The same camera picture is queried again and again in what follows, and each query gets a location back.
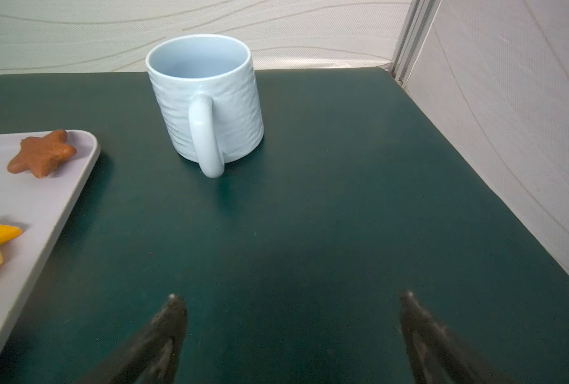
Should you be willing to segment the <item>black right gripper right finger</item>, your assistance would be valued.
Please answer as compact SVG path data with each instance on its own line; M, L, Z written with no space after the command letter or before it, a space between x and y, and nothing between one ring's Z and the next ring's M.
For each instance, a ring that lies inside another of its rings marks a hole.
M512 383L470 350L407 291L400 297L401 333L415 383Z

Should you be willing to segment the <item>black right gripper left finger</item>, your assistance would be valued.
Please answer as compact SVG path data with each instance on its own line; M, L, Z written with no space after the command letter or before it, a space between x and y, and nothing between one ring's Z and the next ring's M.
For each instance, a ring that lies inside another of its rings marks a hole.
M185 300L175 294L125 344L79 383L172 383L188 326Z

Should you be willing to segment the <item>brown star cookie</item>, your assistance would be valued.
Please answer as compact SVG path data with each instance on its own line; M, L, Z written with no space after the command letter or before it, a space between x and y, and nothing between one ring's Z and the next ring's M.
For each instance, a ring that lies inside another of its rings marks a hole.
M76 148L67 140L68 133L64 130L52 131L44 137L22 139L20 151L9 162L7 171L11 174L30 171L37 179L48 177L76 154Z

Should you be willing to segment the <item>light blue ceramic mug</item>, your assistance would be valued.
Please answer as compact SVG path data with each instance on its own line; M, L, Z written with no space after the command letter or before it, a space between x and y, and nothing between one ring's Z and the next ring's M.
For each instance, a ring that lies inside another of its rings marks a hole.
M225 35L167 40L145 57L164 124L180 156L211 179L252 153L265 128L252 53Z

